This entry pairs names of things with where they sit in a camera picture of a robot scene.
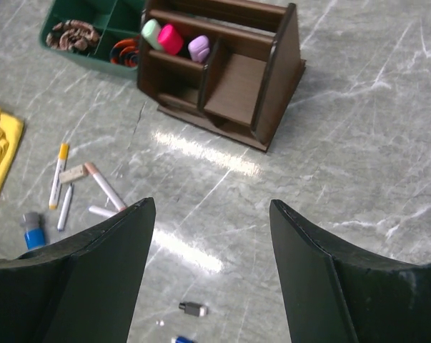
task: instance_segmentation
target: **blue object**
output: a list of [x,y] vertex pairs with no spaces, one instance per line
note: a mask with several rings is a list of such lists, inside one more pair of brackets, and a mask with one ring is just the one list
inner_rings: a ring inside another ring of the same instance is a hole
[[172,343],[194,343],[185,337],[176,337],[172,339]]
[[28,250],[43,247],[45,245],[44,232],[40,227],[26,231],[24,233],[24,240],[26,241]]

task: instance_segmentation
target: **green storage bin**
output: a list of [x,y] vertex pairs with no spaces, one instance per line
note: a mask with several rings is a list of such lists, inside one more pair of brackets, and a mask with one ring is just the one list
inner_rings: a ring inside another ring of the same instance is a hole
[[[55,0],[51,6],[39,42],[44,49],[51,50],[72,60],[80,66],[111,75],[136,80],[137,67],[129,68],[112,64],[109,53],[115,43],[139,35],[142,8],[146,0]],[[68,52],[50,49],[46,37],[53,26],[61,21],[77,19],[94,26],[101,35],[95,50],[90,52]]]

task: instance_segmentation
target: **gray marble table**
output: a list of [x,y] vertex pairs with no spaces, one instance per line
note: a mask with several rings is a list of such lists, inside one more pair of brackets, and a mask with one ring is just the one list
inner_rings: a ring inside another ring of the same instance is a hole
[[[285,4],[285,1],[272,1]],[[61,141],[157,225],[129,342],[290,342],[269,233],[278,198],[365,249],[431,262],[431,0],[298,1],[308,68],[267,154],[169,118],[134,82],[39,48],[49,0],[0,3],[0,105],[26,132],[0,197],[0,258],[26,251],[22,213],[50,242],[111,206],[76,183],[67,230],[47,210]],[[181,299],[208,317],[185,316]],[[162,320],[164,326],[157,325]]]

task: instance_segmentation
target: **wooden shelf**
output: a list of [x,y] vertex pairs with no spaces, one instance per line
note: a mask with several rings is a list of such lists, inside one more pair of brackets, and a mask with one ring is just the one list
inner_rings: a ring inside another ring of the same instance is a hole
[[296,5],[148,0],[144,18],[172,24],[186,42],[207,36],[211,52],[200,64],[186,49],[171,56],[141,38],[138,88],[170,116],[266,151],[305,69]]

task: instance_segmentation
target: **green highlighter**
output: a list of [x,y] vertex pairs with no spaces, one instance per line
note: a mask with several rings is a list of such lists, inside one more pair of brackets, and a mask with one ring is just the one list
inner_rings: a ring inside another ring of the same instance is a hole
[[164,51],[162,45],[158,43],[158,35],[161,31],[161,26],[156,19],[150,19],[145,23],[142,28],[142,37],[152,46],[155,50]]

